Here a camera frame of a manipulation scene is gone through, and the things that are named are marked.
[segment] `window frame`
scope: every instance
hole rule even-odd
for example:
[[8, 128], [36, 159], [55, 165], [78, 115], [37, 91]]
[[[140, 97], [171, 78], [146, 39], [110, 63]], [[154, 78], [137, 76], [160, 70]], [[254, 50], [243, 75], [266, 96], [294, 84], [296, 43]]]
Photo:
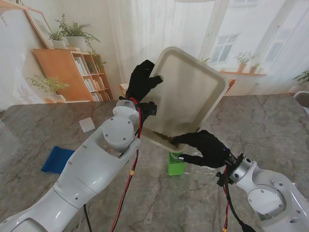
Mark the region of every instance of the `window frame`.
[[[277, 39], [277, 36], [278, 36], [279, 33], [281, 32], [281, 30], [278, 32], [278, 34], [277, 34], [276, 37], [273, 39], [273, 41], [272, 41], [272, 43], [271, 43], [271, 46], [269, 47], [269, 49], [268, 49], [268, 51], [267, 51], [267, 53], [266, 53], [266, 55], [265, 55], [265, 58], [264, 58], [264, 60], [263, 60], [264, 63], [266, 63], [266, 64], [271, 64], [271, 63], [275, 62], [276, 59], [278, 58], [278, 55], [280, 54], [280, 52], [281, 52], [282, 49], [284, 48], [286, 42], [289, 40], [289, 38], [290, 38], [290, 36], [291, 36], [291, 34], [292, 34], [292, 32], [293, 32], [292, 29], [285, 29], [285, 30], [288, 30], [288, 31], [289, 31], [288, 36], [287, 36], [284, 40], [283, 40], [283, 39]], [[269, 55], [269, 53], [270, 53], [270, 51], [271, 51], [271, 49], [272, 49], [272, 47], [273, 47], [273, 45], [274, 45], [275, 43], [281, 43], [282, 46], [281, 46], [280, 50], [277, 52], [275, 58], [274, 58], [272, 61], [267, 61], [267, 57], [268, 57], [268, 55]]]
[[229, 4], [230, 7], [248, 7], [248, 6], [256, 6], [258, 5], [259, 0], [250, 2], [248, 0], [245, 0], [245, 2], [234, 2], [234, 0], [231, 0], [231, 3]]
[[[229, 42], [229, 43], [228, 43], [227, 41], [229, 40], [229, 38], [232, 37], [232, 36], [235, 36], [235, 35], [237, 35], [235, 41]], [[222, 49], [222, 51], [220, 52], [220, 54], [219, 54], [219, 56], [218, 56], [218, 58], [217, 58], [217, 61], [216, 61], [216, 62], [210, 61], [210, 64], [224, 64], [224, 63], [226, 63], [226, 61], [227, 61], [227, 59], [228, 59], [228, 57], [229, 57], [229, 55], [230, 55], [230, 53], [231, 53], [231, 51], [232, 51], [232, 49], [233, 49], [233, 45], [237, 42], [237, 40], [238, 40], [238, 38], [239, 38], [239, 35], [240, 35], [239, 33], [236, 33], [236, 34], [231, 34], [231, 35], [222, 35], [222, 36], [218, 36], [218, 37], [217, 37], [217, 41], [216, 41], [216, 46], [214, 46], [214, 49], [213, 49], [212, 54], [211, 54], [211, 56], [210, 56], [210, 60], [212, 59], [212, 56], [213, 56], [213, 54], [214, 54], [214, 51], [216, 50], [217, 47], [223, 47], [223, 49]], [[218, 44], [220, 38], [222, 38], [222, 37], [227, 37], [226, 43]], [[226, 57], [225, 61], [219, 61], [219, 59], [220, 59], [220, 57], [221, 57], [221, 55], [222, 55], [222, 53], [223, 53], [224, 47], [227, 46], [227, 45], [232, 45], [232, 47], [231, 47], [229, 53], [227, 54], [227, 57]]]

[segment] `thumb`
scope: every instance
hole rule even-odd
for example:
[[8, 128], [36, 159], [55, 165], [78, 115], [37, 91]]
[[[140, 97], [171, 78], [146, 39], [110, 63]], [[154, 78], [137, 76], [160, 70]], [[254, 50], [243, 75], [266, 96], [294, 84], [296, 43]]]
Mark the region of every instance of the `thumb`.
[[198, 166], [205, 165], [205, 161], [201, 156], [190, 156], [187, 154], [181, 154], [180, 156], [178, 156], [178, 160], [186, 162], [186, 163], [195, 164]]
[[150, 89], [152, 89], [162, 82], [163, 82], [162, 76], [151, 77], [151, 78], [148, 79], [148, 86], [149, 86]]

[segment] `wooden bookshelf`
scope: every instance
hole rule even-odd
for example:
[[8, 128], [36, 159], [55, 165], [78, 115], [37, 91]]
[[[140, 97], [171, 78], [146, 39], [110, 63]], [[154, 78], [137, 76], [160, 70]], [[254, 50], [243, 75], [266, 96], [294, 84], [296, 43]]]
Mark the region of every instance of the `wooden bookshelf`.
[[[67, 101], [91, 101], [94, 102], [92, 93], [99, 94], [100, 100], [105, 102], [113, 100], [110, 84], [105, 74], [104, 67], [96, 64], [97, 56], [83, 52], [75, 52], [63, 49], [34, 49], [44, 73], [48, 77], [56, 77], [59, 81], [69, 84], [65, 89], [58, 90]], [[86, 69], [85, 75], [82, 75], [74, 58], [80, 57]], [[90, 91], [84, 80], [89, 80], [94, 87]]]

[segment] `black gloved hand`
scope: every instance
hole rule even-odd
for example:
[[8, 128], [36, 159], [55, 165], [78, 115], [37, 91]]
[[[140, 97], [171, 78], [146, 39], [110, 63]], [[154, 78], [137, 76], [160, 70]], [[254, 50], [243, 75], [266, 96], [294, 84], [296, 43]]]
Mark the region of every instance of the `black gloved hand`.
[[131, 75], [129, 87], [126, 92], [127, 99], [135, 98], [140, 102], [152, 88], [163, 82], [161, 76], [149, 78], [154, 66], [149, 60], [145, 60], [142, 64], [136, 66]]
[[203, 157], [181, 154], [178, 159], [199, 166], [220, 168], [225, 165], [224, 161], [230, 154], [230, 149], [226, 148], [222, 142], [207, 130], [176, 136], [171, 143], [174, 145], [188, 144], [196, 147]]

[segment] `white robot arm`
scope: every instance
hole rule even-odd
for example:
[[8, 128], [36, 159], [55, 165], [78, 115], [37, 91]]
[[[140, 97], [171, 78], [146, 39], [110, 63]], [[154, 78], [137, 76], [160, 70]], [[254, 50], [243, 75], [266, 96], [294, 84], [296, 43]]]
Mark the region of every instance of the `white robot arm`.
[[[135, 154], [139, 112], [132, 101], [120, 100], [106, 120], [73, 153], [54, 186], [32, 207], [0, 224], [0, 232], [61, 232], [78, 210], [104, 190]], [[107, 153], [100, 144], [122, 153]]]
[[309, 203], [286, 176], [243, 155], [230, 155], [229, 163], [229, 181], [246, 191], [265, 232], [309, 232]]

